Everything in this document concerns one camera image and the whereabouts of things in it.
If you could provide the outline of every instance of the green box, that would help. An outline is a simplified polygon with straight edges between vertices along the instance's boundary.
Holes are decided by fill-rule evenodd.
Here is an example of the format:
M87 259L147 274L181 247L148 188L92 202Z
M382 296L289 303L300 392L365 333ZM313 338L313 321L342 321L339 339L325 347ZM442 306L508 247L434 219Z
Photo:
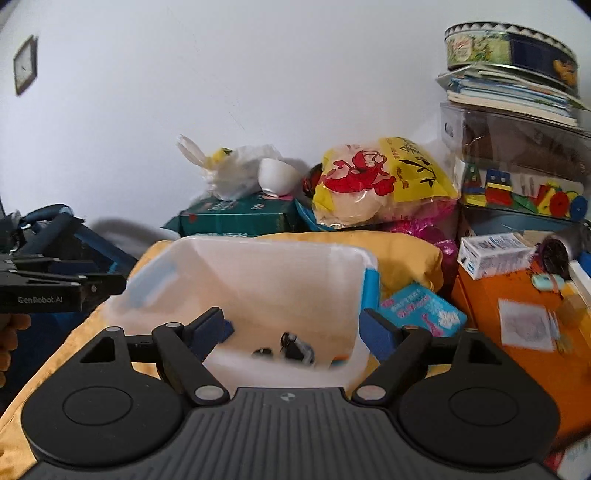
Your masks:
M262 193L230 202L209 197L181 212L164 227L181 236L259 236L306 230L294 200L274 199Z

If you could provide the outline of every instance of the yellow plastic bag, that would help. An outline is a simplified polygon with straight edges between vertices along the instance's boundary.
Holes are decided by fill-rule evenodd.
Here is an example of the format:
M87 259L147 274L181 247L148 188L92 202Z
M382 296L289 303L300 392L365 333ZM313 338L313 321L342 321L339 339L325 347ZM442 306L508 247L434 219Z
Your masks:
M401 137L332 148L322 170L314 214L333 228L436 217L459 196L431 156Z

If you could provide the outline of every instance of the red cartoon print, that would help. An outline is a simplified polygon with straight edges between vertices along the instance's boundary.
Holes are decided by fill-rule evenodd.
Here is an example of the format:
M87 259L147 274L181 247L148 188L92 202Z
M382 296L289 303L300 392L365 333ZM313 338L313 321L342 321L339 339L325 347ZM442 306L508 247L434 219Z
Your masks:
M340 179L324 178L324 185L333 192L353 193L373 189L381 197L394 191L396 177L384 171L386 157L377 150L360 150L353 157L353 165L337 160L334 166L347 168L347 175Z

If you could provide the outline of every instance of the wall clock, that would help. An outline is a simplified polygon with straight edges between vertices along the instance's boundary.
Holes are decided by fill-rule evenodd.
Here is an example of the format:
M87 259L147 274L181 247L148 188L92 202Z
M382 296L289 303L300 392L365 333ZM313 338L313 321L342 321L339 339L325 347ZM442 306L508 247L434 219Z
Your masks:
M30 36L14 56L14 88L17 95L37 78L37 39Z

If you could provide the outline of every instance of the white medicine box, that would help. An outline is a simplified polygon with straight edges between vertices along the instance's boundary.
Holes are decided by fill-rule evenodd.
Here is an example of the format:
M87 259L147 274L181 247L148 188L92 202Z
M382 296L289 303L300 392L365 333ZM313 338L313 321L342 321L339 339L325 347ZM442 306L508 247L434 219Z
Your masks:
M531 264L535 247L518 233L462 238L458 263L474 279L524 270Z

